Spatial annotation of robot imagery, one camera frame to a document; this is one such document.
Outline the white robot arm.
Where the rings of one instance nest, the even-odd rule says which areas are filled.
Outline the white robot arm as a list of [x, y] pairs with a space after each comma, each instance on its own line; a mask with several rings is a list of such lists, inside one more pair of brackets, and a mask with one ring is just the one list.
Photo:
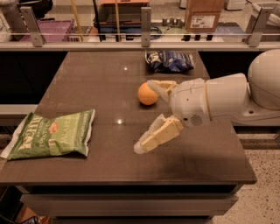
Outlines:
[[220, 78], [201, 78], [177, 83], [149, 80], [147, 85], [171, 108], [172, 115], [159, 115], [134, 145], [144, 154], [180, 134], [184, 127], [229, 120], [248, 126], [277, 126], [280, 119], [280, 50], [259, 54], [248, 72]]

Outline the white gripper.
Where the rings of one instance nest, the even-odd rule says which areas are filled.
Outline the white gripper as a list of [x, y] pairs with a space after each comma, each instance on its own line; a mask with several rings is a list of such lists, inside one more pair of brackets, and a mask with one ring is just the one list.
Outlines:
[[180, 84], [173, 80], [148, 80], [147, 85], [165, 102], [170, 103], [173, 115], [165, 117], [161, 114], [155, 119], [135, 143], [136, 154], [152, 151], [177, 137], [183, 125], [196, 127], [210, 123], [206, 82], [203, 79], [183, 81]]

